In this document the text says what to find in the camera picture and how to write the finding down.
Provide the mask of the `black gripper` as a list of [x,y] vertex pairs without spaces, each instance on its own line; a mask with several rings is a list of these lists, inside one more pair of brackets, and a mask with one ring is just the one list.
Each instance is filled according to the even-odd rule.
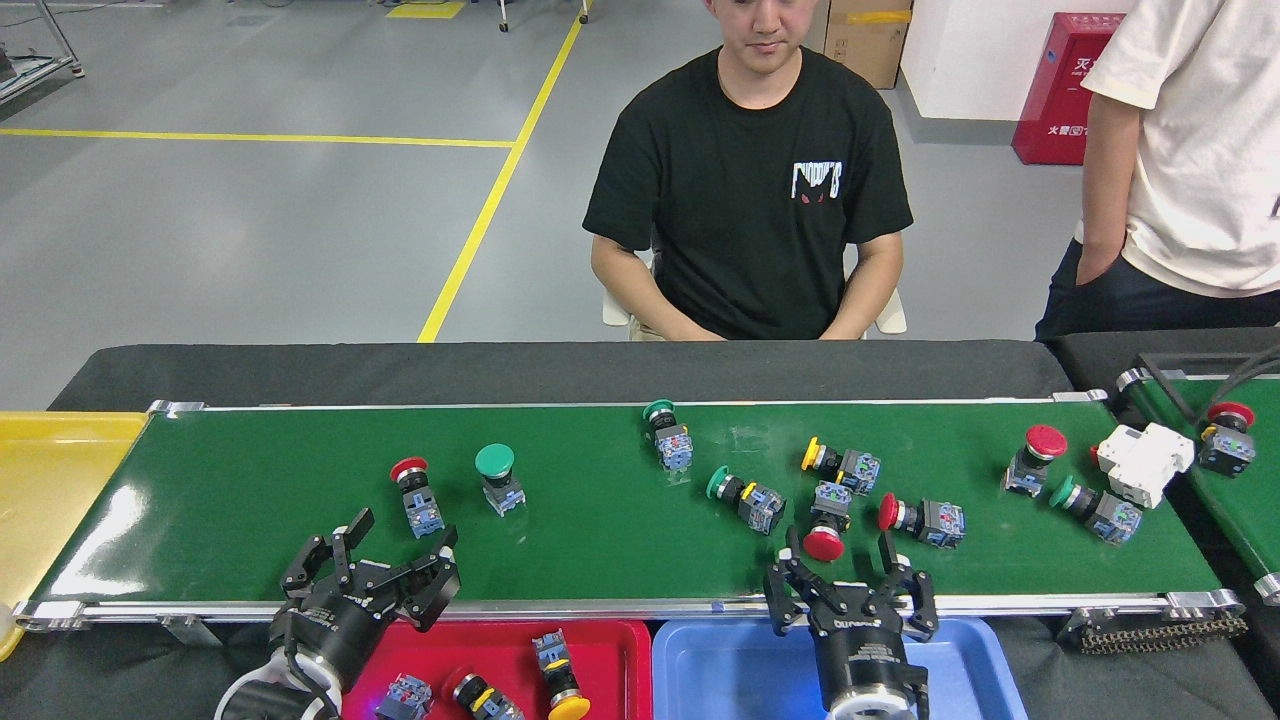
[[[940,626],[932,575],[913,568],[893,537],[878,539],[884,579],[870,594],[870,615],[846,601],[832,583],[810,570],[799,557],[797,529],[786,532],[786,544],[765,570],[765,602],[774,634],[783,635],[801,614],[797,597],[812,610],[820,702],[829,714],[923,714],[925,669],[908,662],[901,634],[929,642]],[[902,626],[895,606],[906,591],[911,614]]]
[[293,600],[269,626],[270,651],[282,648],[285,629],[292,629],[297,650],[333,670],[343,691],[355,687],[396,618],[426,632],[460,591],[456,527],[445,527],[430,551],[399,566],[356,566],[352,552],[374,523],[365,507],[329,536],[306,541],[280,583]]

